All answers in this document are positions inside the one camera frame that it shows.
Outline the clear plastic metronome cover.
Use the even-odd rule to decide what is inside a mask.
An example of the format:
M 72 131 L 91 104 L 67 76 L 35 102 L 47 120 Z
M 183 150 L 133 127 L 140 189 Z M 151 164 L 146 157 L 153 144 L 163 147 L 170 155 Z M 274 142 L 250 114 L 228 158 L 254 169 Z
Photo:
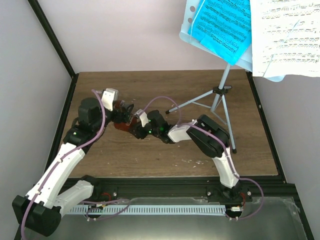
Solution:
M 134 118 L 134 114 L 132 113 L 132 111 L 133 111 L 132 107 L 128 107 L 126 109 L 126 112 L 125 112 L 125 120 L 126 120 L 126 122 L 125 122 L 125 124 L 127 126 L 129 126 L 132 123 L 132 120 Z

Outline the red-brown metronome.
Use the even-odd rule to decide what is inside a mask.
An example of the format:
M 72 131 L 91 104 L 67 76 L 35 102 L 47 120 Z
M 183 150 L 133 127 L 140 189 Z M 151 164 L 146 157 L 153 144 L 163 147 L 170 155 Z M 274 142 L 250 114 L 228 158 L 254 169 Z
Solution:
M 137 123 L 133 110 L 133 103 L 125 103 L 124 100 L 114 101 L 112 115 L 114 127 L 124 132 L 130 132 L 131 128 Z

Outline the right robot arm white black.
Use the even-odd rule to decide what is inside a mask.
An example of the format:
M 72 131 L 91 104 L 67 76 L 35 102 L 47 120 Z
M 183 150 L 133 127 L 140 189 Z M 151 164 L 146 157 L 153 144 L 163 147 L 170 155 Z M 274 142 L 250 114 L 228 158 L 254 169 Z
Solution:
M 229 202 L 240 196 L 240 176 L 231 158 L 230 135 L 207 115 L 202 114 L 188 123 L 169 124 L 158 110 L 146 114 L 140 109 L 133 116 L 128 132 L 137 139 L 152 135 L 165 144 L 193 141 L 204 155 L 213 160 L 219 174 L 220 195 Z

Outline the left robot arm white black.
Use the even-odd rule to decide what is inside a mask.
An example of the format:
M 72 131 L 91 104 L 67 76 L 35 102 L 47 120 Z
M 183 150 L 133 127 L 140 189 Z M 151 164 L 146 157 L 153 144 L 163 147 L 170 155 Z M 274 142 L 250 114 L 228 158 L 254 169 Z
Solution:
M 23 240 L 27 238 L 26 229 L 50 236 L 58 228 L 62 217 L 80 203 L 101 209 L 119 202 L 112 198 L 104 201 L 100 181 L 89 175 L 83 176 L 69 189 L 61 189 L 75 166 L 104 134 L 109 123 L 126 127 L 130 124 L 133 107 L 124 101 L 100 97 L 81 101 L 78 116 L 50 166 L 25 196 L 17 195 L 12 201 Z

